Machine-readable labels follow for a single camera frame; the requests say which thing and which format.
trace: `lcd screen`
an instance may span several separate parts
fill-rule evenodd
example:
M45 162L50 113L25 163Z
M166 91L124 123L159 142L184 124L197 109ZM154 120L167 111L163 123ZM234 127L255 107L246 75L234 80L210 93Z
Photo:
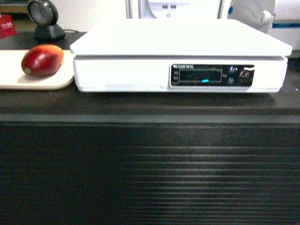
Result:
M183 83L221 83L221 69L181 69L179 81Z

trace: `white scale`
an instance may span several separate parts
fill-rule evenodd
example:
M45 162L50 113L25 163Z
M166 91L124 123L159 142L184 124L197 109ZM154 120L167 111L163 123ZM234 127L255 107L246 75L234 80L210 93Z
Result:
M70 49L84 92L278 92L292 52L228 19L106 21Z

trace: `cutting board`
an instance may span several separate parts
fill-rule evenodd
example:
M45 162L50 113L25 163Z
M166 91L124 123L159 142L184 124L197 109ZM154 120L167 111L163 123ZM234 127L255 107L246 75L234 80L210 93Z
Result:
M32 77L21 69L21 61L27 50L0 51L0 89L10 90L58 90L74 80L73 55L64 50L64 60L56 74L50 77Z

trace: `wall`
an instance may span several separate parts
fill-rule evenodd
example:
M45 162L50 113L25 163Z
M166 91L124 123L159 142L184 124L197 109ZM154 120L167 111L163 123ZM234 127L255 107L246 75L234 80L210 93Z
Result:
M59 12L63 29L88 31L105 19L126 19L125 0L51 0Z

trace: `dark countertop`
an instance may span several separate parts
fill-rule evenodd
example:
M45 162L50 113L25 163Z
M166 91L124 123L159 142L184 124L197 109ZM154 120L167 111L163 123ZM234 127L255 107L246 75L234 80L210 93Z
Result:
M68 33L66 40L56 44L68 49L82 35ZM32 33L23 32L0 40L0 49L29 49L38 44ZM300 60L289 59L284 85L272 94L83 93L75 83L56 91L0 90L0 94L0 121L18 120L27 114L32 116L30 120L34 115L65 115L65 119L68 115L169 115L183 121L187 116L256 115L292 116L292 123L300 123Z

